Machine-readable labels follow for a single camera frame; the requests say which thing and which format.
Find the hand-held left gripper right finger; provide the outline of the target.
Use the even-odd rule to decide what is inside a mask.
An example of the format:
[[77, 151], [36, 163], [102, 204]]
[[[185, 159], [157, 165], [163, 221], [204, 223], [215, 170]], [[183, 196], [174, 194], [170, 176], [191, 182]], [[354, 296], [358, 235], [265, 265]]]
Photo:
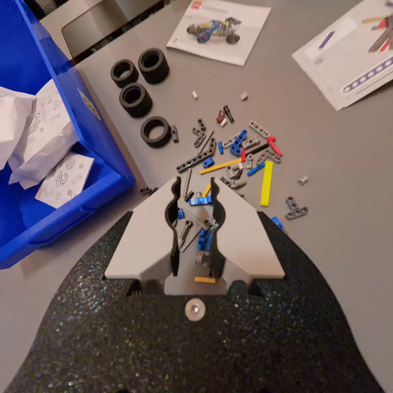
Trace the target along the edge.
[[224, 281], [283, 279], [285, 272], [258, 211], [211, 177], [213, 218], [218, 227], [211, 242], [210, 270]]

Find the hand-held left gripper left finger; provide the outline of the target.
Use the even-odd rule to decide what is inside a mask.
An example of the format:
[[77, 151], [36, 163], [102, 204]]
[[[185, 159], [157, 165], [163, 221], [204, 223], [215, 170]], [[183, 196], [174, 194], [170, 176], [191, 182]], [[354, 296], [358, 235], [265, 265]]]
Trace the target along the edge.
[[178, 218], [181, 178], [176, 176], [132, 211], [105, 271], [106, 279], [154, 279], [178, 275], [180, 252], [173, 222]]

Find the pile of small lego pieces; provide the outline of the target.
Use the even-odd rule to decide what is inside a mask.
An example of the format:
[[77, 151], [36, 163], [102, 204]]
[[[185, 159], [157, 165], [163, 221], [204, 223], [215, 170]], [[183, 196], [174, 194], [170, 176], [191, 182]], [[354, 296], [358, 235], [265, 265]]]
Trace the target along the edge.
[[[267, 140], [267, 144], [263, 146], [259, 146], [256, 150], [253, 151], [245, 151], [249, 147], [253, 147], [255, 144], [259, 145], [260, 141], [258, 138], [246, 139], [247, 137], [247, 130], [242, 130], [240, 133], [236, 134], [235, 137], [225, 141], [223, 144], [219, 143], [219, 150], [222, 152], [223, 149], [229, 148], [229, 151], [232, 155], [236, 156], [237, 158], [229, 161], [227, 163], [223, 163], [216, 166], [207, 166], [206, 163], [210, 162], [215, 150], [216, 140], [213, 137], [210, 137], [211, 144], [209, 147], [204, 150], [200, 151], [197, 155], [192, 157], [191, 159], [185, 161], [184, 163], [177, 165], [176, 170], [178, 173], [187, 172], [188, 174], [191, 173], [191, 168], [197, 164], [203, 162], [203, 170], [200, 171], [200, 174], [211, 174], [216, 170], [220, 170], [222, 168], [226, 168], [228, 172], [229, 181], [225, 178], [220, 178], [226, 186], [228, 186], [234, 192], [238, 189], [246, 185], [246, 180], [241, 181], [241, 178], [238, 178], [238, 174], [240, 173], [244, 165], [245, 168], [248, 168], [249, 171], [247, 172], [247, 176], [250, 177], [257, 173], [260, 170], [264, 169], [266, 161], [272, 161], [273, 163], [279, 164], [281, 163], [282, 153], [275, 145], [276, 138], [271, 136], [267, 130], [262, 128], [258, 123], [251, 121], [249, 126], [256, 132], [258, 135], [262, 136]], [[211, 195], [208, 195], [208, 192], [205, 196], [189, 198], [189, 205], [190, 206], [202, 206], [202, 205], [213, 205], [213, 200]], [[201, 228], [199, 234], [199, 241], [197, 245], [197, 259], [196, 262], [201, 263], [204, 261], [204, 257], [208, 258], [208, 262], [210, 263], [211, 260], [211, 242], [213, 237], [214, 230], [218, 227], [217, 222], [214, 218], [211, 218], [211, 226], [208, 226], [207, 229]], [[212, 281], [216, 278], [213, 277], [213, 274], [210, 270], [210, 275]]]

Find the lego instruction booklet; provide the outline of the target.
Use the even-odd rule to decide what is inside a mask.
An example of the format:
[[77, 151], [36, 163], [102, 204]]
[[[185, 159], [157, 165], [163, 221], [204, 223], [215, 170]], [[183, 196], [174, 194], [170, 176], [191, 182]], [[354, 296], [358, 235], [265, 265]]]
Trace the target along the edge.
[[361, 1], [292, 54], [336, 111], [393, 78], [392, 1]]
[[166, 47], [244, 66], [270, 11], [268, 6], [191, 1]]

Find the dark grey T-shaped lego beam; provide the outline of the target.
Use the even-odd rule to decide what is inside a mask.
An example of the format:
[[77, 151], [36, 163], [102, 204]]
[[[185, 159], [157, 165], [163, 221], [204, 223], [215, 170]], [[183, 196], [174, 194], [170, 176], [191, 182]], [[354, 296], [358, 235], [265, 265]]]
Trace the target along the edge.
[[287, 197], [285, 199], [285, 203], [288, 208], [288, 212], [285, 214], [285, 218], [287, 220], [294, 220], [303, 217], [309, 212], [307, 207], [299, 207], [293, 196]]

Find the lime yellow lego beam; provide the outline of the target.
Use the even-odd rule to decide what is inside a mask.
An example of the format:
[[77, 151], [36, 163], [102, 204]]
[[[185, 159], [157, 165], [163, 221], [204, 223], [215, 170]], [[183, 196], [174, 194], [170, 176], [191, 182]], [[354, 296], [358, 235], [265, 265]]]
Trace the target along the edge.
[[273, 162], [266, 161], [263, 172], [260, 206], [267, 207], [270, 201], [270, 192], [272, 184]]

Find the black rubber lego tire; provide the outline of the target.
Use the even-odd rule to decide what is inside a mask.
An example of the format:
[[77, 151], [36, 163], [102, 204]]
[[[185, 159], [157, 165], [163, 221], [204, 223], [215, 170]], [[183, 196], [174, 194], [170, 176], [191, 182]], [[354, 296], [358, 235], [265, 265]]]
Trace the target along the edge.
[[121, 89], [119, 102], [122, 108], [133, 118], [146, 116], [153, 106], [148, 91], [138, 82], [130, 83]]
[[128, 59], [116, 62], [111, 68], [111, 79], [119, 88], [135, 83], [139, 79], [138, 68]]
[[163, 82], [169, 74], [164, 53], [155, 47], [145, 50], [138, 59], [138, 68], [145, 81], [151, 85]]
[[[151, 138], [151, 131], [159, 126], [163, 128], [163, 132], [159, 137]], [[142, 140], [144, 140], [148, 146], [156, 149], [165, 146], [169, 142], [171, 139], [171, 129], [168, 121], [165, 118], [161, 116], [152, 116], [145, 120], [145, 122], [142, 124], [140, 135]]]

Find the closed lego instruction booklet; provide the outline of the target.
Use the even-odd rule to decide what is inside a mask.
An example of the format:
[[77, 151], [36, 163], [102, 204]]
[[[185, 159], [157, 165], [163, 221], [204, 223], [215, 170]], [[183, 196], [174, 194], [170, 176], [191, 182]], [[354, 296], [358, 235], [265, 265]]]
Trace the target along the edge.
[[191, 1], [166, 47], [244, 66], [270, 11], [268, 6]]

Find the printed white paper bag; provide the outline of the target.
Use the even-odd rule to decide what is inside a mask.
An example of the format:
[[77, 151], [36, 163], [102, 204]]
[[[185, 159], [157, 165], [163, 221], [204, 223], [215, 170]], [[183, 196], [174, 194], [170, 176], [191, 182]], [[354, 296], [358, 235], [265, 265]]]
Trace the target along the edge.
[[55, 209], [80, 194], [94, 158], [69, 152], [43, 180], [35, 199]]
[[78, 142], [73, 124], [53, 79], [33, 97], [31, 113], [8, 165], [9, 185], [39, 184]]

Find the blue plastic bin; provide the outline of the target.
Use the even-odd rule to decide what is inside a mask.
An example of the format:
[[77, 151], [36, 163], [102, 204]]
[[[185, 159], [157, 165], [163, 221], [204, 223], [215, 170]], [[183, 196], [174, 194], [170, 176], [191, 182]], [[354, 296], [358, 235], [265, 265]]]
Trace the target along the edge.
[[53, 80], [78, 142], [73, 151], [94, 159], [86, 187], [54, 209], [35, 199], [39, 185], [24, 190], [8, 184], [1, 170], [1, 270], [51, 243], [135, 183], [115, 140], [80, 74], [24, 1], [1, 1], [1, 87], [36, 94]]

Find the crumpled white paper bag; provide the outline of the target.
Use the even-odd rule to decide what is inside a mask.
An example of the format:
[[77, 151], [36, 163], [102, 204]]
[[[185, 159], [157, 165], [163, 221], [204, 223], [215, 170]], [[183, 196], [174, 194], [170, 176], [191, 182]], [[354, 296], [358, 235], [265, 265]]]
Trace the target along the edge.
[[32, 112], [34, 95], [0, 87], [0, 169], [19, 142]]

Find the grey chair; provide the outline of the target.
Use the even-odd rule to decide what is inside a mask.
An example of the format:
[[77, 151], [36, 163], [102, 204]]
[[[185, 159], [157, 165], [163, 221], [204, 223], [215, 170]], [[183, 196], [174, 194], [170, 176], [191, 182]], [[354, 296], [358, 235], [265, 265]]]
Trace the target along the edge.
[[95, 52], [140, 53], [165, 43], [189, 1], [69, 1], [39, 21], [19, 1], [37, 52], [46, 65], [78, 64]]

